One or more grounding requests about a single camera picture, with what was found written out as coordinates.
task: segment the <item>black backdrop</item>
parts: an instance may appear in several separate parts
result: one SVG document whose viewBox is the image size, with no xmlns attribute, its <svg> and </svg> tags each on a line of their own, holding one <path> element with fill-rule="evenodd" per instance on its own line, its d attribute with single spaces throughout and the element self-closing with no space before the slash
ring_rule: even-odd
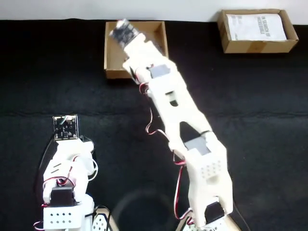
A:
<svg viewBox="0 0 308 231">
<path fill-rule="evenodd" d="M 308 229 L 308 27 L 290 54 L 223 54 L 215 23 L 167 22 L 170 58 L 228 149 L 234 197 L 252 230 Z M 107 82 L 104 21 L 0 21 L 0 221 L 31 230 L 32 184 L 51 116 L 78 113 L 100 167 L 88 186 L 111 209 L 134 198 L 120 230 L 163 231 L 178 168 L 146 136 L 147 102 L 131 81 Z M 184 174 L 180 210 L 188 205 Z"/>
</svg>

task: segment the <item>white robotic arm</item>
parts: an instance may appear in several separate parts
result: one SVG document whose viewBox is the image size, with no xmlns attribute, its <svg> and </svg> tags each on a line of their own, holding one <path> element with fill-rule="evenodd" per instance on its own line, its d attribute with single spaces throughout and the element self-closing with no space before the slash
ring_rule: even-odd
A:
<svg viewBox="0 0 308 231">
<path fill-rule="evenodd" d="M 190 216 L 197 228 L 206 230 L 210 223 L 223 219 L 233 210 L 226 148 L 196 107 L 172 61 L 151 41 L 145 42 L 145 35 L 127 20 L 118 21 L 110 36 L 128 56 L 123 67 L 158 110 L 170 150 L 187 167 L 190 208 L 180 219 Z M 180 122 L 188 123 L 200 136 L 184 143 L 180 137 Z"/>
<path fill-rule="evenodd" d="M 86 194 L 98 166 L 92 158 L 92 141 L 78 137 L 77 115 L 54 117 L 57 151 L 43 174 L 43 229 L 91 231 L 93 199 Z"/>
</svg>

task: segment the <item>open cardboard box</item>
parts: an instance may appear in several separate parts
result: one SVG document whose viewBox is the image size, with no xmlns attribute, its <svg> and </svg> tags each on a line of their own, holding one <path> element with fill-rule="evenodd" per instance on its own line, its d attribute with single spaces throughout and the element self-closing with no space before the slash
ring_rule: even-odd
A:
<svg viewBox="0 0 308 231">
<path fill-rule="evenodd" d="M 161 50 L 162 54 L 168 57 L 168 45 L 165 22 L 163 21 L 131 21 L 134 27 L 144 33 L 147 39 Z M 122 67 L 127 59 L 122 48 L 115 42 L 109 33 L 115 28 L 116 22 L 106 22 L 105 28 L 105 50 L 104 50 L 104 69 L 107 78 L 131 78 L 129 73 Z"/>
<path fill-rule="evenodd" d="M 227 14 L 277 13 L 287 37 L 286 41 L 231 40 Z M 288 53 L 298 42 L 298 36 L 285 10 L 223 10 L 218 18 L 218 28 L 225 53 Z"/>
</svg>

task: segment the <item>red wire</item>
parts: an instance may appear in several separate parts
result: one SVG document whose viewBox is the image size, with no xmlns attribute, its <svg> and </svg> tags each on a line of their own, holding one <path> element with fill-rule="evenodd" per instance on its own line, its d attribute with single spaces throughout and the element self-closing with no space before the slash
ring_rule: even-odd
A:
<svg viewBox="0 0 308 231">
<path fill-rule="evenodd" d="M 151 115 L 150 122 L 149 122 L 148 125 L 145 127 L 146 133 L 148 133 L 149 135 L 154 135 L 155 133 L 160 132 L 160 133 L 162 133 L 162 134 L 167 138 L 167 140 L 169 141 L 168 136 L 167 136 L 167 135 L 165 134 L 165 132 L 163 132 L 161 129 L 156 129 L 155 131 L 149 132 L 150 126 L 151 126 L 151 124 L 152 124 L 152 122 L 153 122 L 152 108 L 150 108 L 150 115 Z"/>
<path fill-rule="evenodd" d="M 49 181 L 49 180 L 53 180 L 53 179 L 65 179 L 65 180 L 68 180 L 73 186 L 75 186 L 75 183 L 74 182 L 72 182 L 72 180 L 70 180 L 69 178 L 67 178 L 67 177 L 50 177 L 50 178 L 48 178 L 47 180 L 45 180 L 44 182 L 43 182 L 43 185 L 45 185 L 45 183 L 47 182 L 47 181 Z"/>
<path fill-rule="evenodd" d="M 178 209 L 178 202 L 179 202 L 179 194 L 180 194 L 180 180 L 182 176 L 184 166 L 182 165 L 179 170 L 179 176 L 178 176 L 178 181 L 177 181 L 177 186 L 176 186 L 176 191 L 174 195 L 174 204 L 173 204 L 173 210 L 174 210 L 174 216 L 178 220 L 183 220 L 191 211 L 192 209 L 189 208 L 186 210 L 186 212 L 182 216 L 178 216 L 177 209 Z"/>
<path fill-rule="evenodd" d="M 146 92 L 146 90 L 148 90 L 148 88 L 144 89 L 143 92 L 142 92 L 142 88 L 143 88 L 143 86 L 147 86 L 147 85 L 148 85 L 147 83 L 141 83 L 139 85 L 139 92 L 140 92 L 140 94 L 145 95 L 145 92 Z"/>
<path fill-rule="evenodd" d="M 194 224 L 194 221 L 192 220 L 192 217 L 189 217 L 187 219 L 187 222 L 186 222 L 187 225 L 193 225 Z"/>
<path fill-rule="evenodd" d="M 72 162 L 74 162 L 74 161 L 76 160 L 76 158 L 79 157 L 79 156 L 80 156 L 80 155 L 76 155 L 76 156 L 73 158 Z M 58 184 L 60 184 L 61 186 L 66 185 L 66 183 L 67 183 L 67 181 L 68 181 L 68 178 L 69 178 L 69 176 L 70 176 L 70 174 L 71 174 L 72 168 L 73 168 L 73 167 L 71 166 L 71 168 L 70 168 L 69 171 L 68 171 L 67 178 L 66 178 L 63 182 L 57 180 Z"/>
</svg>

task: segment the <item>white paper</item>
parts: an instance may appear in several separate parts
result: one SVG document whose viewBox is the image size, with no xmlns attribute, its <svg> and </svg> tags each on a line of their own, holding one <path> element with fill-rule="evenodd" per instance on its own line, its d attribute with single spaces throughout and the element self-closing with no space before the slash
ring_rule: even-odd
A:
<svg viewBox="0 0 308 231">
<path fill-rule="evenodd" d="M 231 40 L 285 41 L 280 16 L 276 13 L 227 14 Z"/>
</svg>

